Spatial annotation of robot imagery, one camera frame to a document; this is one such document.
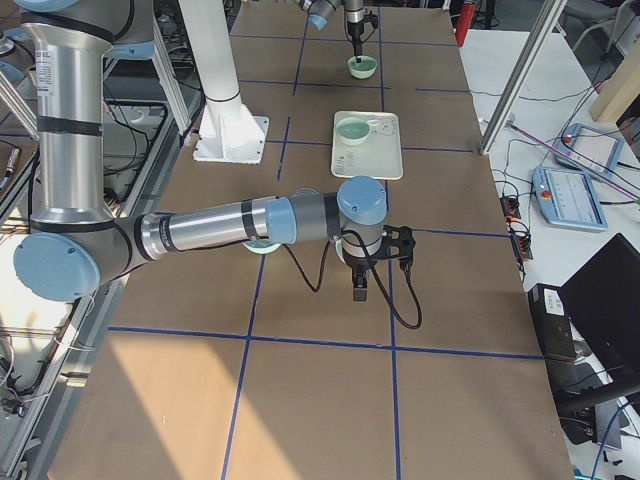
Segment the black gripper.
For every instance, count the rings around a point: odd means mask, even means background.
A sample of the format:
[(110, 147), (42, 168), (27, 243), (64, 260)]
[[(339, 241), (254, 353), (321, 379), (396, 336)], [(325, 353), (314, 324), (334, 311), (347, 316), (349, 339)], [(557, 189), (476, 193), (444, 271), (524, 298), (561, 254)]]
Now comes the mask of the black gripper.
[(347, 37), (353, 45), (355, 61), (360, 63), (362, 55), (361, 36), (363, 34), (363, 10), (346, 9), (345, 22)]
[(366, 302), (370, 264), (366, 259), (356, 259), (351, 265), (351, 270), (353, 300), (356, 302)]

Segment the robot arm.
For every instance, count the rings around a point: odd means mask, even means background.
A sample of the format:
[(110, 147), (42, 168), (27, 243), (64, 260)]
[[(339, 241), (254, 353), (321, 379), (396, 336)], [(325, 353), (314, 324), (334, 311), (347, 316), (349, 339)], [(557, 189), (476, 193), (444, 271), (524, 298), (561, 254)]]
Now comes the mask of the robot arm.
[(351, 43), (357, 63), (362, 62), (363, 38), (365, 26), (371, 25), (372, 33), (378, 28), (378, 15), (366, 10), (362, 0), (302, 0), (297, 2), (299, 8), (307, 15), (307, 21), (317, 30), (323, 29), (330, 17), (339, 9), (343, 9), (346, 38)]
[(21, 24), (35, 45), (43, 201), (13, 263), (40, 297), (73, 301), (168, 254), (248, 241), (340, 241), (355, 286), (386, 256), (390, 230), (381, 184), (359, 176), (338, 191), (302, 190), (191, 213), (117, 218), (104, 199), (103, 59), (130, 49), (149, 58), (148, 1), (24, 1)]

